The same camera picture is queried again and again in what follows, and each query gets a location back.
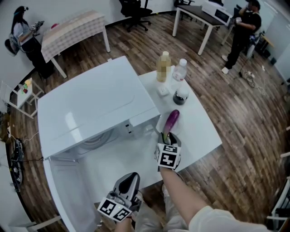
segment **open microwave door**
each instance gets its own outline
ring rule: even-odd
[[[101,217],[87,191],[80,165],[73,161],[43,162],[49,189],[70,232],[93,232]]]

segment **white cap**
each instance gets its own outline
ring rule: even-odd
[[[189,96],[189,89],[185,86],[181,86],[176,90],[179,97],[186,99]]]
[[[179,64],[180,64],[181,66],[186,66],[186,64],[187,64],[186,59],[180,59]]]

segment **beige pants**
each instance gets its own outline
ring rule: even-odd
[[[173,205],[170,197],[165,197],[164,202],[167,222],[165,227],[162,227],[156,213],[145,203],[142,203],[136,218],[136,232],[168,232],[176,230],[188,230],[188,226]]]

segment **bottle of yellow liquid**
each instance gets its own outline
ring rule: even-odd
[[[164,83],[166,78],[171,74],[171,59],[169,52],[163,52],[157,61],[157,81]]]

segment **black shirt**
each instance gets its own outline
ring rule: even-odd
[[[250,36],[251,34],[254,34],[257,30],[260,29],[262,25],[262,19],[259,14],[253,13],[253,12],[245,12],[244,15],[241,17],[242,22],[245,24],[251,24],[256,27],[255,30],[247,29],[242,26],[239,26],[239,33],[241,33],[244,36]]]

